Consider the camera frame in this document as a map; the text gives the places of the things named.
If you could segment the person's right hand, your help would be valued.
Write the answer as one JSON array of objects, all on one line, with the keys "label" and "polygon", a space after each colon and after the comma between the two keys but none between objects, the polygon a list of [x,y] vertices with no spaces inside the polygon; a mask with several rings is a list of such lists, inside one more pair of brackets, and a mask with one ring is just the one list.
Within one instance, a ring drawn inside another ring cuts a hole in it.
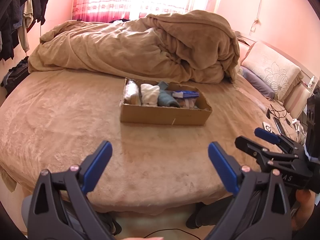
[{"label": "person's right hand", "polygon": [[300,207],[291,218],[293,231],[300,230],[311,217],[315,205],[315,193],[310,190],[297,190],[296,200]]}]

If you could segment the person's left hand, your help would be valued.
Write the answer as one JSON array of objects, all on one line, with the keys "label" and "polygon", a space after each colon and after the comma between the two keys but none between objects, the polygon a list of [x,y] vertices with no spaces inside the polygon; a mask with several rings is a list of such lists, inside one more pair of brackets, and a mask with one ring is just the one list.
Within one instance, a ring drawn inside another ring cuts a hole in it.
[{"label": "person's left hand", "polygon": [[164,240],[163,237],[147,237],[147,238],[142,238],[142,237],[127,237],[122,240]]}]

